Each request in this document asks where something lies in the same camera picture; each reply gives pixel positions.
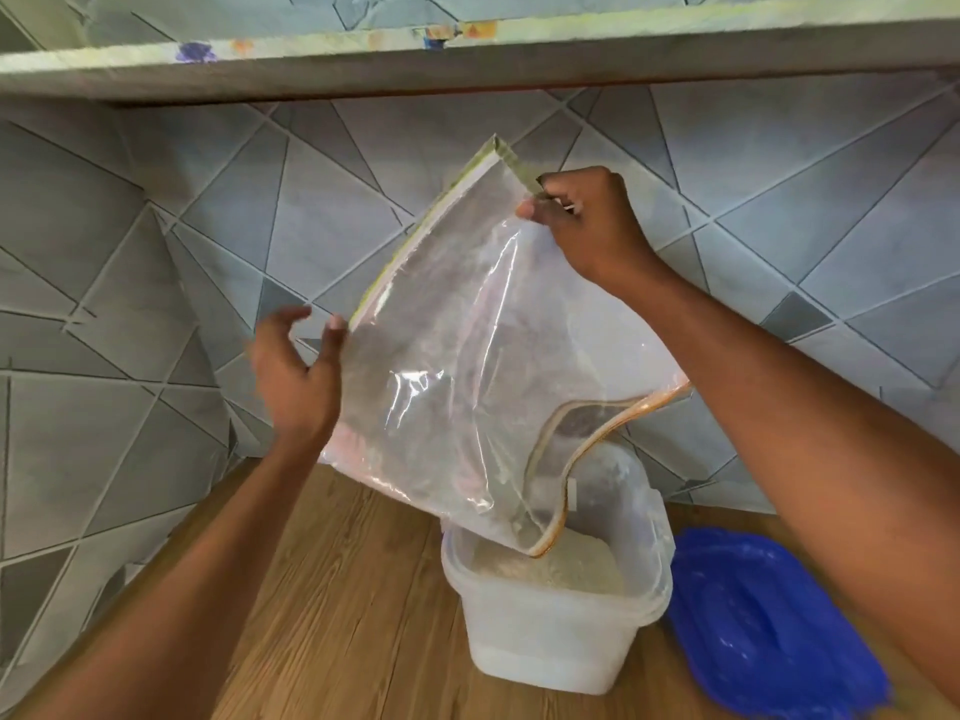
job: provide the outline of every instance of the purple flower sticker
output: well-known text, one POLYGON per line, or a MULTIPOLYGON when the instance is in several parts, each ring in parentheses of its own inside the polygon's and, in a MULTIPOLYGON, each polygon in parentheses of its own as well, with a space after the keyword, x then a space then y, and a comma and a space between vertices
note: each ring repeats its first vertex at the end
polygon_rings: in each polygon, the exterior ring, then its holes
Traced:
POLYGON ((183 43, 176 52, 181 63, 212 63, 217 59, 210 43, 183 43))

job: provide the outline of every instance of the powder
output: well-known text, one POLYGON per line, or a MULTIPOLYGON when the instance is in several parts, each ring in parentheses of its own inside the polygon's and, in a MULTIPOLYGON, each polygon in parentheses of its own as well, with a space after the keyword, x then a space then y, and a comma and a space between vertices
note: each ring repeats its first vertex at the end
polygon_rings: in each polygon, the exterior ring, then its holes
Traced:
POLYGON ((525 556, 480 538, 471 568, 482 576, 498 576, 528 584, 575 592, 623 594, 623 576, 614 552, 600 538, 564 528, 545 556, 525 556))

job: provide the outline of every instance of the blue lid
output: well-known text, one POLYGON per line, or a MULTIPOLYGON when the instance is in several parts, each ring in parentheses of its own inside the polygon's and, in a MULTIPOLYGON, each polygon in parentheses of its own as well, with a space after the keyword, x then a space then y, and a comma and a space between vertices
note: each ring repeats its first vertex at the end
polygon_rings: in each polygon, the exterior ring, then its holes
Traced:
POLYGON ((786 548, 691 528, 677 538, 667 616, 694 679, 748 717, 841 718, 888 700, 880 663, 786 548))

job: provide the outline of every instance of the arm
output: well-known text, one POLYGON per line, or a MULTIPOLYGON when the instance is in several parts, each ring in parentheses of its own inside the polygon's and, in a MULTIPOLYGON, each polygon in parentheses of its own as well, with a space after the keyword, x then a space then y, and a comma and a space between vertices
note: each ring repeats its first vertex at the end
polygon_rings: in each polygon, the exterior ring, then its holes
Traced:
POLYGON ((960 703, 960 456, 668 267, 606 168, 543 178, 517 214, 673 353, 803 546, 960 703))
POLYGON ((180 561, 108 626, 34 706, 36 720, 207 720, 283 527, 340 414, 334 316, 317 362, 288 338, 309 308, 257 327, 250 360, 273 417, 270 452, 180 561))

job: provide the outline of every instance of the brown wooden floor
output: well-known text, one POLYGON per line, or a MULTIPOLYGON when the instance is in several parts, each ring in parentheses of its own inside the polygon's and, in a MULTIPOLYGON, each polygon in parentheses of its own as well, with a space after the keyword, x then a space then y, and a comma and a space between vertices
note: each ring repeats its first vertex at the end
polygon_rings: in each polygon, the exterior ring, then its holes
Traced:
MULTIPOLYGON (((124 602, 129 604, 133 595, 162 575, 241 479, 236 474, 218 485, 104 621, 122 612, 124 602)), ((762 533, 810 563, 773 516, 681 505, 668 510, 675 532, 689 525, 719 525, 762 533)), ((481 674, 471 663, 459 597, 444 577, 440 540, 435 518, 318 466, 247 622, 214 717, 733 717, 694 684, 666 622, 639 631, 616 686, 602 698, 542 690, 481 674)), ((894 706, 875 717, 960 719, 960 712, 876 627, 849 602, 833 595, 894 682, 894 706)), ((78 642, 71 655, 85 651, 88 644, 88 640, 78 642)), ((55 671, 68 671, 68 666, 69 657, 55 671)), ((48 677, 44 685, 53 681, 48 677)))

